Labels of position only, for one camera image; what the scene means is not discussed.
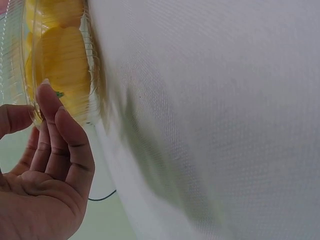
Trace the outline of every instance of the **white fabric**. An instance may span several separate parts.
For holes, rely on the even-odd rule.
[[[139,240],[317,240],[320,1],[91,0]]]

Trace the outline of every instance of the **clear plastic lid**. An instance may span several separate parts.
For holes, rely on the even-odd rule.
[[[35,106],[36,90],[48,79],[80,123],[99,116],[99,59],[85,0],[11,0],[0,42],[2,103]]]

